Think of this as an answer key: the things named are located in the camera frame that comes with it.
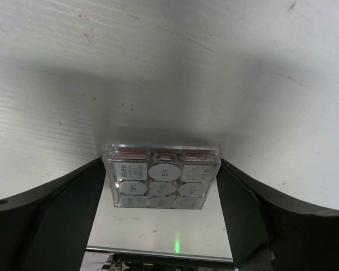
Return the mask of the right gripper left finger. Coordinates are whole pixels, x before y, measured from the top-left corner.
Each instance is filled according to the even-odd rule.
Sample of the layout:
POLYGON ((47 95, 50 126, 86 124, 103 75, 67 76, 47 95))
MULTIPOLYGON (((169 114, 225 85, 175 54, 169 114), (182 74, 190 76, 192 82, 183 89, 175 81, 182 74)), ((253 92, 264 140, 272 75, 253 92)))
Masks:
POLYGON ((97 158, 0 199, 0 270, 80 270, 105 175, 97 158))

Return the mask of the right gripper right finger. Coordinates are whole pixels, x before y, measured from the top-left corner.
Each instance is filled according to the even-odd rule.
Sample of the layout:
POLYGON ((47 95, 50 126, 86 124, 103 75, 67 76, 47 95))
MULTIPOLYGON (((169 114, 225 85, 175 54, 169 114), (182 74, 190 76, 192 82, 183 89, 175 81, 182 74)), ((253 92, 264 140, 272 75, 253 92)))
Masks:
POLYGON ((216 178, 235 268, 339 270, 339 210, 280 192, 226 160, 216 178))

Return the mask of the clear eyeshadow palette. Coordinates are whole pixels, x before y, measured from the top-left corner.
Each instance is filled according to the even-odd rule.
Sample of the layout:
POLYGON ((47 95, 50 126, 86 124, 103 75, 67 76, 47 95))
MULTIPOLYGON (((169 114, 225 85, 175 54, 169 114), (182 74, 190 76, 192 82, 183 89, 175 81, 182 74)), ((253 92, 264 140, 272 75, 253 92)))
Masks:
POLYGON ((117 208, 200 210, 221 166, 215 147, 124 143, 102 161, 117 208))

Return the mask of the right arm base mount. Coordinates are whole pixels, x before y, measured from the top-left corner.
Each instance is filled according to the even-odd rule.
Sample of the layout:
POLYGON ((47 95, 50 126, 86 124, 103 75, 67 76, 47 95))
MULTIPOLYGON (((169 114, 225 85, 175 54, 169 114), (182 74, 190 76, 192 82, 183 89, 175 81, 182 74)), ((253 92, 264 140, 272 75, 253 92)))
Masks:
POLYGON ((228 261, 111 253, 99 270, 236 270, 228 261))

